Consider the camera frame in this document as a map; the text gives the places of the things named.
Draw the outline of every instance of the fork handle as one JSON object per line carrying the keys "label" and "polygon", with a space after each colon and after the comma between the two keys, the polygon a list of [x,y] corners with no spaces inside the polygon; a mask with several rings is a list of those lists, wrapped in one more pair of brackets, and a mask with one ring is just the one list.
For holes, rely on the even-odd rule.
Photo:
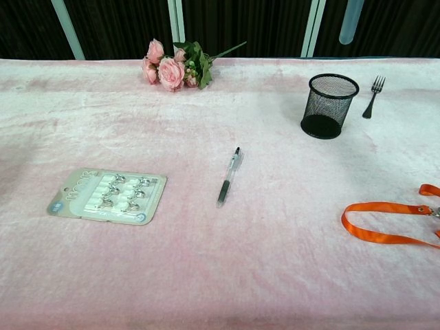
{"label": "fork handle", "polygon": [[374,103],[375,98],[376,98],[376,93],[374,93],[373,97],[371,98],[370,104],[365,109],[364,113],[362,114],[362,117],[368,118],[368,119],[371,118],[371,112],[373,110],[373,103]]}

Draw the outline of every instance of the artificial flower bouquet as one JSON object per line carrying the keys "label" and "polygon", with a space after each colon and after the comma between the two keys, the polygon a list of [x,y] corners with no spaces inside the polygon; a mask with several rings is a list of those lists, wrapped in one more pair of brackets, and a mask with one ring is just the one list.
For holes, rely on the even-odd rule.
{"label": "artificial flower bouquet", "polygon": [[144,78],[152,85],[161,83],[167,91],[177,91],[184,84],[203,89],[212,80],[209,71],[212,62],[244,44],[246,42],[211,57],[203,52],[198,42],[185,41],[174,43],[177,48],[174,56],[167,56],[160,41],[153,39],[142,62]]}

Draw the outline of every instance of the pen grip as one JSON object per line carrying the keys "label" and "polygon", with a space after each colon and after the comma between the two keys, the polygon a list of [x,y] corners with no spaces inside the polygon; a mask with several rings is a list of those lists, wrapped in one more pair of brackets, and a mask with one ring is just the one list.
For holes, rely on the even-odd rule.
{"label": "pen grip", "polygon": [[219,203],[219,204],[223,204],[224,203],[225,198],[226,198],[226,194],[228,193],[229,185],[230,185],[229,180],[225,180],[223,182],[223,185],[221,187],[220,195],[219,195],[219,199],[217,200],[217,203]]}

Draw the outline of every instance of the cabinet door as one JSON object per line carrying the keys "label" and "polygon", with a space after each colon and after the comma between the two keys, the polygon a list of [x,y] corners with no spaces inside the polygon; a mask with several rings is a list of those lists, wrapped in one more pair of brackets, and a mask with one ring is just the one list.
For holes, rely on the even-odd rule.
{"label": "cabinet door", "polygon": [[50,0],[1,0],[0,31],[0,58],[74,58]]}
{"label": "cabinet door", "polygon": [[64,0],[87,60],[142,58],[153,38],[173,53],[167,0]]}
{"label": "cabinet door", "polygon": [[327,0],[314,56],[440,56],[440,1],[365,0],[353,42],[339,34],[347,0]]}
{"label": "cabinet door", "polygon": [[299,57],[311,0],[182,0],[185,36],[209,55]]}

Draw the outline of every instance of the metal fork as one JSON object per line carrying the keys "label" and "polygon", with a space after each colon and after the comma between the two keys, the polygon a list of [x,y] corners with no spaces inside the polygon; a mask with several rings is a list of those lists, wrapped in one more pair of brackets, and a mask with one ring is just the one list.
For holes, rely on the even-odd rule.
{"label": "metal fork", "polygon": [[371,91],[374,93],[374,95],[373,98],[371,98],[370,104],[362,114],[362,117],[368,119],[371,118],[371,111],[373,110],[374,99],[376,97],[376,94],[382,91],[382,87],[384,86],[384,83],[385,83],[385,77],[377,76],[376,80],[374,80],[373,86],[371,86]]}

